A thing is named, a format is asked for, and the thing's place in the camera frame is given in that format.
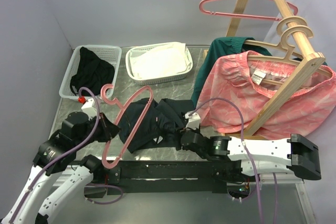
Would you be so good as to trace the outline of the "beige wooden hanger rear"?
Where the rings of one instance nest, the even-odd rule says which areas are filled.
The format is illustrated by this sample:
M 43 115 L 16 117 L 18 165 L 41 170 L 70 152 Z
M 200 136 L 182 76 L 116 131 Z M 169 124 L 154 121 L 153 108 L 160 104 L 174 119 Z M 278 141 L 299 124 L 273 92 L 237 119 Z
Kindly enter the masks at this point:
M 282 30 L 284 25 L 288 25 L 289 23 L 297 23 L 297 25 L 287 28 L 286 30 Z M 282 19 L 277 25 L 277 34 L 280 36 L 280 42 L 277 44 L 272 44 L 264 41 L 256 41 L 256 40 L 245 40 L 244 44 L 252 45 L 252 46 L 261 46 L 268 47 L 272 49 L 277 49 L 280 51 L 286 52 L 285 57 L 289 59 L 290 56 L 294 56 L 300 59 L 303 59 L 302 54 L 298 52 L 294 52 L 295 46 L 290 45 L 288 43 L 288 37 L 295 32 L 302 32 L 306 35 L 307 38 L 313 37 L 312 30 L 307 26 L 307 22 L 300 16 L 290 16 Z

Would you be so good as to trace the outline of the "beige wooden hanger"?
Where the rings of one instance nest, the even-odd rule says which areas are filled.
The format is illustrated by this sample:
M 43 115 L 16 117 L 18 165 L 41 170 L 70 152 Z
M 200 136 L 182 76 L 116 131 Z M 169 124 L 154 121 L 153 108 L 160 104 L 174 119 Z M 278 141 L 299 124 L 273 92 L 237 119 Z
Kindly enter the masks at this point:
M 284 25 L 288 25 L 289 23 L 297 23 L 297 25 L 287 28 L 286 30 L 282 30 Z M 277 44 L 272 44 L 264 41 L 256 41 L 256 40 L 245 40 L 244 44 L 252 45 L 252 46 L 261 46 L 268 47 L 272 49 L 277 49 L 280 51 L 286 52 L 285 57 L 289 59 L 290 56 L 294 56 L 300 59 L 303 59 L 302 54 L 298 52 L 294 52 L 295 46 L 290 45 L 288 43 L 288 37 L 295 32 L 302 32 L 306 35 L 307 38 L 313 37 L 312 30 L 307 26 L 307 22 L 300 16 L 290 16 L 282 19 L 277 25 L 277 34 L 280 36 L 280 42 Z
M 251 45 L 251 46 L 258 46 L 258 47 L 265 47 L 270 49 L 275 49 L 278 51 L 285 52 L 284 57 L 276 57 L 276 56 L 258 56 L 256 54 L 249 56 L 251 60 L 259 60 L 259 61 L 271 61 L 271 62 L 280 62 L 280 63 L 287 63 L 293 66 L 298 66 L 300 61 L 291 59 L 291 56 L 296 58 L 303 59 L 302 54 L 295 52 L 295 46 L 288 43 L 288 37 L 295 32 L 302 32 L 307 37 L 313 37 L 312 30 L 307 25 L 295 25 L 293 27 L 287 28 L 286 30 L 282 30 L 280 23 L 277 26 L 277 34 L 280 36 L 280 42 L 277 44 L 272 44 L 263 41 L 256 41 L 256 40 L 245 40 L 244 45 Z

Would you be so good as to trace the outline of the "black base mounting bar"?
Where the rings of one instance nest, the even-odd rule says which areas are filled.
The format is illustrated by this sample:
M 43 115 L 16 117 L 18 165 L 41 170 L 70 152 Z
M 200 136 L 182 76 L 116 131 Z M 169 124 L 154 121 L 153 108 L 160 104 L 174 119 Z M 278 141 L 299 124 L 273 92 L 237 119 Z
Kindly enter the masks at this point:
M 227 185 L 255 182 L 244 175 L 240 161 L 120 161 L 108 170 L 100 168 L 94 184 L 120 187 L 125 193 L 170 193 L 210 191 L 225 194 Z

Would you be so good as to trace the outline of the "green shorts on rack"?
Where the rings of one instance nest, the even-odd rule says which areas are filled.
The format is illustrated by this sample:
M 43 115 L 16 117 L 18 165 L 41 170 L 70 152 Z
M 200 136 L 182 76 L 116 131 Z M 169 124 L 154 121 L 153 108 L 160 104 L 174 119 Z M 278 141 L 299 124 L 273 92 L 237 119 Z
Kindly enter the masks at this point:
M 212 41 L 205 60 L 200 67 L 191 96 L 194 105 L 197 105 L 204 83 L 212 70 L 216 60 L 222 56 L 239 54 L 244 51 L 255 51 L 265 56 L 271 56 L 271 53 L 264 47 L 245 44 L 246 40 L 255 40 L 253 37 L 220 37 Z

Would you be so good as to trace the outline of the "beige wooden hanger front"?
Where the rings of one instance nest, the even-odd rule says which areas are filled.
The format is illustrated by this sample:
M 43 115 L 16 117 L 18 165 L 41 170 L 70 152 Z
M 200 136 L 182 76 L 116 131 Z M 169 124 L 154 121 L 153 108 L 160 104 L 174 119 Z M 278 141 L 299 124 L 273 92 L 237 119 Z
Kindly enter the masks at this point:
M 291 56 L 296 58 L 303 59 L 302 54 L 295 52 L 295 46 L 288 43 L 288 37 L 295 32 L 302 32 L 307 37 L 313 37 L 312 30 L 307 25 L 295 25 L 293 27 L 287 28 L 286 30 L 282 30 L 280 23 L 277 26 L 277 34 L 280 36 L 280 42 L 277 44 L 272 44 L 263 41 L 256 41 L 256 40 L 245 40 L 244 45 L 251 45 L 251 46 L 258 46 L 258 47 L 265 47 L 270 49 L 275 49 L 278 51 L 285 52 L 284 57 L 276 57 L 276 56 L 258 56 L 256 54 L 249 56 L 251 60 L 259 60 L 259 61 L 271 61 L 271 62 L 280 62 L 280 63 L 287 63 L 293 66 L 298 66 L 300 61 L 291 59 Z

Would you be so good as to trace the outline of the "pink hanger front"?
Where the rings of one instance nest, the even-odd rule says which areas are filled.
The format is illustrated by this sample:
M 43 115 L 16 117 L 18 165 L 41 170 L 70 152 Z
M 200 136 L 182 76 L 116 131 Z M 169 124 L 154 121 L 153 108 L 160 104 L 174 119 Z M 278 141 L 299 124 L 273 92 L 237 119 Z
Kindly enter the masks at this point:
M 114 124 L 115 125 L 118 125 L 123 114 L 125 113 L 126 109 L 129 107 L 129 105 L 133 102 L 133 100 L 135 98 L 137 98 L 137 96 L 139 96 L 140 94 L 142 94 L 144 91 L 148 91 L 149 92 L 149 99 L 143 109 L 143 111 L 141 112 L 137 122 L 135 123 L 131 133 L 129 134 L 127 140 L 125 141 L 121 151 L 120 151 L 120 154 L 115 158 L 115 160 L 112 162 L 112 163 L 109 163 L 108 160 L 107 160 L 107 154 L 108 154 L 108 151 L 109 151 L 109 148 L 110 148 L 110 144 L 111 144 L 111 141 L 108 141 L 106 142 L 105 144 L 105 147 L 104 147 L 104 150 L 103 150 L 103 153 L 102 153 L 102 164 L 103 166 L 106 168 L 106 169 L 113 169 L 117 166 L 118 162 L 120 161 L 120 159 L 122 158 L 123 154 L 125 153 L 125 151 L 127 150 L 129 144 L 131 143 L 133 137 L 135 136 L 141 122 L 143 121 L 146 113 L 148 112 L 151 104 L 152 104 L 152 101 L 153 101 L 153 91 L 151 89 L 150 86 L 143 86 L 141 87 L 138 91 L 136 91 L 133 95 L 131 95 L 127 101 L 125 102 L 125 104 L 122 104 L 117 98 L 114 98 L 113 100 L 110 100 L 107 98 L 106 96 L 106 91 L 108 89 L 112 89 L 114 86 L 113 84 L 105 84 L 102 88 L 101 88 L 101 91 L 100 91 L 100 94 L 101 94 L 101 98 L 103 100 L 104 103 L 108 104 L 108 105 L 117 105 L 120 109 L 116 119 L 115 119 L 115 122 Z

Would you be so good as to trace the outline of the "black drawstring garment in basket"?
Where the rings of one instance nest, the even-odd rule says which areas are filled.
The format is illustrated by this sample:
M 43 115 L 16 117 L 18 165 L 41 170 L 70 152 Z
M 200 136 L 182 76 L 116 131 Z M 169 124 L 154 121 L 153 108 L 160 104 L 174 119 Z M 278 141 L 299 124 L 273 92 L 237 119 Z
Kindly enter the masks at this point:
M 113 82 L 115 68 L 86 47 L 81 47 L 79 53 L 79 66 L 77 73 L 70 79 L 70 90 L 78 95 L 79 89 L 86 87 L 94 95 L 99 95 L 103 85 Z

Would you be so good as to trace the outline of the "wooden clothes rack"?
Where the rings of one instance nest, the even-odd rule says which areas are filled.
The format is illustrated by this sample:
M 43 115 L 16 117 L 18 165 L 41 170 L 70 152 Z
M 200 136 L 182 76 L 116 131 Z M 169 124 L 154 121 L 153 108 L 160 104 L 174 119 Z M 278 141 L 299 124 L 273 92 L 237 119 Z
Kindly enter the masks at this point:
M 203 8 L 207 2 L 217 0 L 202 0 L 199 9 L 204 14 L 216 15 Z M 296 68 L 284 83 L 279 83 L 279 89 L 265 104 L 249 126 L 242 129 L 240 135 L 252 136 L 263 124 L 271 118 L 315 72 L 321 72 L 321 66 L 325 61 L 322 53 L 315 52 L 309 39 L 313 37 L 312 30 L 307 22 L 297 16 L 297 8 L 286 0 L 272 0 L 278 7 L 281 18 L 278 20 L 277 33 L 280 35 L 280 43 L 274 48 L 287 50 L 283 58 L 270 58 L 267 56 L 256 57 L 256 60 L 280 61 L 295 65 Z

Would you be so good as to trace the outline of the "grey plastic basket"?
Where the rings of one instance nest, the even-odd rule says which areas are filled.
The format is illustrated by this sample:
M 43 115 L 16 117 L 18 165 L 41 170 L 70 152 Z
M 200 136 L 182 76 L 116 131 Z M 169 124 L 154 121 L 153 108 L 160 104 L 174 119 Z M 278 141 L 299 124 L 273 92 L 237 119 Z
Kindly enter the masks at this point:
M 114 76 L 111 82 L 113 88 L 108 89 L 106 91 L 106 97 L 111 98 L 114 92 L 114 88 L 116 87 L 115 83 L 118 76 L 122 50 L 118 46 L 110 46 L 110 45 L 82 45 L 74 49 L 59 89 L 60 97 L 76 101 L 78 99 L 78 95 L 73 94 L 72 91 L 70 90 L 70 80 L 72 76 L 74 76 L 77 73 L 80 62 L 81 47 L 85 47 L 93 51 L 101 60 L 105 60 L 114 67 Z

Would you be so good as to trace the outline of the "pink patterned shorts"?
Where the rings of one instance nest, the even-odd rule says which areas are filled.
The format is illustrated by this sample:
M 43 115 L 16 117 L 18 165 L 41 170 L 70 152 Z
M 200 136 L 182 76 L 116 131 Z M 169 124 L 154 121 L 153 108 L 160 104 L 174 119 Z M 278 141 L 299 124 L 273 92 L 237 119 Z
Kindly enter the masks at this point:
M 284 82 L 296 66 L 271 61 L 251 60 L 258 54 L 249 50 L 218 58 L 199 96 L 197 113 L 201 126 L 211 126 L 220 133 L 235 133 L 247 127 L 278 90 L 261 83 L 260 77 Z M 268 140 L 290 134 L 309 135 L 335 108 L 335 72 L 328 66 L 315 72 L 291 98 L 256 132 Z

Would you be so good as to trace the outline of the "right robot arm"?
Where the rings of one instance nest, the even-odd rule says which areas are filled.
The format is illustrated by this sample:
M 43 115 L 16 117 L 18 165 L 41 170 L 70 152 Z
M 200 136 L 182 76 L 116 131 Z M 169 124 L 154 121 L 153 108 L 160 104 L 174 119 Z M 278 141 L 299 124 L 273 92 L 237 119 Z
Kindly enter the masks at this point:
M 241 140 L 233 136 L 207 138 L 195 130 L 181 137 L 182 149 L 214 162 L 238 162 L 230 168 L 233 180 L 264 173 L 292 172 L 304 180 L 320 180 L 317 145 L 300 134 L 279 140 Z

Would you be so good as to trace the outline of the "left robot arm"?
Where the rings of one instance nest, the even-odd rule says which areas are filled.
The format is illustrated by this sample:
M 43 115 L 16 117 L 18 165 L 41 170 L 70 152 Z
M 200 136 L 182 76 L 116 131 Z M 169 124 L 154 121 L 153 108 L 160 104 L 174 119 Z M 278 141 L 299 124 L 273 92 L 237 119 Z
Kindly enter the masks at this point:
M 90 118 L 83 112 L 72 112 L 42 143 L 33 160 L 28 180 L 9 213 L 1 223 L 51 223 L 62 203 L 90 183 L 101 187 L 108 172 L 101 159 L 84 157 L 70 177 L 54 192 L 51 188 L 74 161 L 77 151 L 92 142 L 106 143 L 117 136 L 120 128 L 104 113 Z

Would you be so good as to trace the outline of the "aluminium frame rail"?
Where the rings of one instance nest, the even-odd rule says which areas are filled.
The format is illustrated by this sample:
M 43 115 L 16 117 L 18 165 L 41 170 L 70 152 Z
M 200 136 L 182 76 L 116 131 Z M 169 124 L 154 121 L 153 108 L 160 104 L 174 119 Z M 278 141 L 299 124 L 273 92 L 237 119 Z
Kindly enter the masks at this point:
M 64 182 L 70 177 L 71 173 L 66 176 L 66 179 L 64 180 Z M 291 174 L 289 172 L 288 173 L 277 173 L 277 174 L 271 174 L 271 173 L 261 174 L 261 175 L 258 175 L 258 177 L 255 178 L 255 179 L 256 179 L 255 182 L 248 183 L 248 184 L 252 184 L 252 186 L 253 186 L 253 188 L 250 190 L 251 195 L 261 191 L 261 188 L 262 188 L 263 185 L 270 184 L 270 183 L 274 183 L 274 186 L 276 186 L 276 187 L 280 184 L 295 184 L 297 186 L 297 189 L 301 189 L 303 187 L 303 183 L 304 183 L 303 179 L 297 178 L 297 177 L 295 177 L 294 174 Z M 248 184 L 236 185 L 236 187 L 239 186 L 239 187 L 242 188 L 243 191 L 246 191 Z M 94 183 L 90 183 L 86 187 L 95 188 L 97 186 Z M 227 192 L 228 192 L 228 189 L 230 187 L 234 187 L 234 185 L 228 184 L 227 185 Z M 97 187 L 97 188 L 104 188 L 106 190 L 111 189 L 111 190 L 118 191 L 118 194 L 117 194 L 118 195 L 118 198 L 117 198 L 118 200 L 120 200 L 123 197 L 123 195 L 125 194 L 125 192 L 118 186 L 103 185 L 103 186 Z

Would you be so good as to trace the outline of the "dark navy shorts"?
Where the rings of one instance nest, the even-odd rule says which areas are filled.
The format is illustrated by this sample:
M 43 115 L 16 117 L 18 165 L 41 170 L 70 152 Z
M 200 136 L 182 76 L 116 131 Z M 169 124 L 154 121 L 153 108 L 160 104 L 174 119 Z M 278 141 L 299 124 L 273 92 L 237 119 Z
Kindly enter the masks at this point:
M 141 115 L 148 99 L 132 102 L 124 112 L 118 126 L 121 128 L 119 138 L 125 143 Z M 161 99 L 152 101 L 144 119 L 128 145 L 128 151 L 151 148 L 181 147 L 182 129 L 186 127 L 184 115 L 195 109 L 192 100 Z

